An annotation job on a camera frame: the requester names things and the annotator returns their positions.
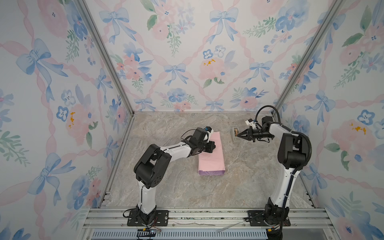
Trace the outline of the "purple pink wrapping paper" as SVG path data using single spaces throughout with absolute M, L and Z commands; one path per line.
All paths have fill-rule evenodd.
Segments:
M 220 132 L 214 132 L 211 141 L 215 142 L 216 146 L 213 152 L 199 154 L 198 172 L 201 176 L 221 176 L 226 171 Z

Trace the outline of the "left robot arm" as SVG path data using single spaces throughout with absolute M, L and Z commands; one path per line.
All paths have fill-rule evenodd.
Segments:
M 200 153 L 211 154 L 216 148 L 214 141 L 183 140 L 176 145 L 159 147 L 150 145 L 134 167 L 139 184 L 137 211 L 151 215 L 156 210 L 156 187 L 162 181 L 171 162 Z

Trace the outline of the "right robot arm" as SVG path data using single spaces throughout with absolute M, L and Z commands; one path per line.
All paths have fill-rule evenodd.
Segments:
M 290 198 L 295 181 L 312 156 L 312 144 L 307 135 L 293 131 L 274 122 L 266 122 L 261 127 L 247 122 L 249 128 L 235 136 L 247 141 L 280 140 L 277 159 L 280 163 L 280 176 L 277 187 L 268 198 L 262 212 L 248 211 L 247 222 L 252 226 L 283 226 L 288 220 Z

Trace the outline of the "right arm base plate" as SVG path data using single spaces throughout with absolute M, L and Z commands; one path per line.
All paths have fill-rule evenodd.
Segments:
M 265 210 L 249 210 L 244 220 L 250 223 L 251 227 L 277 227 L 281 223 L 281 215 L 267 215 Z

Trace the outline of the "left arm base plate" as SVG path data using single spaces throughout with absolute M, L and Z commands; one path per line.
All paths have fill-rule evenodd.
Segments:
M 169 221 L 168 210 L 156 210 L 145 214 L 142 211 L 135 209 L 130 210 L 129 215 L 123 213 L 123 217 L 127 218 L 128 227 L 166 227 Z

